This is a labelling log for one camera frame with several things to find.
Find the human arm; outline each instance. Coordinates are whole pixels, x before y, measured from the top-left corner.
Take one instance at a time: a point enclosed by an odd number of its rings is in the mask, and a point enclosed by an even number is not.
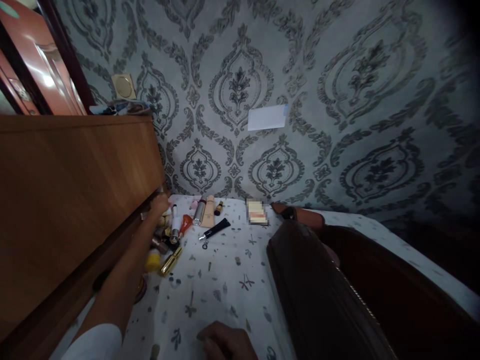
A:
[[[125,253],[103,283],[73,341],[100,324],[116,325],[120,329],[122,338],[125,336],[152,234],[158,219],[169,207],[167,195],[161,193],[156,196],[150,203],[150,207],[146,219],[132,236]]]

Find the makeup product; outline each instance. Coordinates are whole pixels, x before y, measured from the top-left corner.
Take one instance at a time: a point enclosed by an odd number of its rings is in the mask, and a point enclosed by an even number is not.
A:
[[[224,202],[220,201],[220,203],[218,204],[218,206],[215,209],[215,212],[214,212],[215,216],[220,216],[220,213],[222,212],[223,208],[224,208]]]
[[[169,252],[169,247],[162,241],[162,238],[156,233],[153,234],[150,244],[154,246],[162,255]]]
[[[173,219],[171,221],[170,242],[176,244],[180,240],[180,227],[182,226],[182,218],[178,214],[177,205],[173,205],[171,208],[171,215]]]
[[[163,216],[160,216],[160,219],[158,219],[158,222],[156,223],[156,226],[161,228],[165,226],[165,218]]]
[[[215,197],[213,195],[209,195],[206,198],[205,210],[203,211],[203,217],[201,218],[200,226],[202,228],[212,228],[215,225],[214,211]]]
[[[175,252],[168,257],[168,259],[165,261],[165,263],[160,269],[161,276],[165,277],[168,274],[170,274],[175,264],[177,263],[177,260],[179,259],[179,256],[181,253],[182,253],[182,248],[178,247],[178,249],[175,250]]]
[[[160,251],[155,246],[150,247],[145,263],[145,272],[151,273],[160,270]]]
[[[172,243],[170,239],[171,237],[165,240],[165,245],[174,253],[179,248],[180,241],[176,241],[175,243]]]
[[[198,206],[196,207],[195,215],[193,216],[193,225],[198,226],[202,222],[202,216],[204,215],[205,204],[207,203],[206,197],[201,196]]]
[[[222,221],[220,221],[217,225],[215,225],[214,227],[212,227],[210,230],[207,230],[203,233],[202,236],[200,236],[198,238],[198,240],[200,241],[203,241],[205,239],[208,239],[209,237],[215,235],[216,233],[218,233],[219,231],[227,228],[230,226],[230,223],[229,221],[227,220],[226,217],[223,218]]]
[[[134,304],[142,300],[146,292],[147,292],[147,280],[143,276],[141,276],[140,283],[138,284],[138,291],[136,292]]]
[[[263,201],[255,198],[246,199],[246,216],[250,225],[268,225]]]
[[[187,215],[187,214],[183,215],[183,222],[181,224],[180,234],[178,236],[180,238],[180,240],[185,235],[185,233],[190,228],[190,226],[192,226],[192,221],[193,220],[189,215]]]

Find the door frame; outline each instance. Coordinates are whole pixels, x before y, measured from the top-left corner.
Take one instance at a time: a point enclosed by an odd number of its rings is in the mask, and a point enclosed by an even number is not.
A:
[[[96,103],[57,8],[52,0],[37,0],[36,3],[75,85],[83,107],[88,115],[92,115],[90,106],[94,106]]]
[[[23,87],[25,88],[25,91],[27,91],[27,93],[30,95],[31,100],[35,104],[40,115],[53,115],[49,104],[45,100],[42,92],[40,91],[39,86],[37,85],[32,74],[30,73],[29,68],[27,67],[24,60],[22,59],[22,56],[20,55],[19,51],[15,47],[15,44],[12,41],[12,38],[10,38],[10,35],[7,29],[5,29],[5,26],[2,24],[1,21],[0,21],[0,39],[2,39],[0,49],[3,52],[3,55],[5,56],[6,60],[10,63],[11,68],[13,69],[18,79],[22,83]],[[8,94],[4,92],[4,95],[10,102],[11,99],[8,97],[10,95],[10,92]]]

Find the human hand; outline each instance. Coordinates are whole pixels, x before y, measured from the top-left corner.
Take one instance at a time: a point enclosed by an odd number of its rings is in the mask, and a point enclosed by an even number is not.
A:
[[[150,201],[150,211],[159,218],[169,208],[169,197],[161,192]]]
[[[247,332],[214,321],[196,336],[208,360],[258,360]]]

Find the white sleeve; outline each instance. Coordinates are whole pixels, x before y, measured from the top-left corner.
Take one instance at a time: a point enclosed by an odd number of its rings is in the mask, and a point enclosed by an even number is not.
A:
[[[61,360],[114,360],[121,348],[122,333],[118,326],[100,324],[75,340]]]

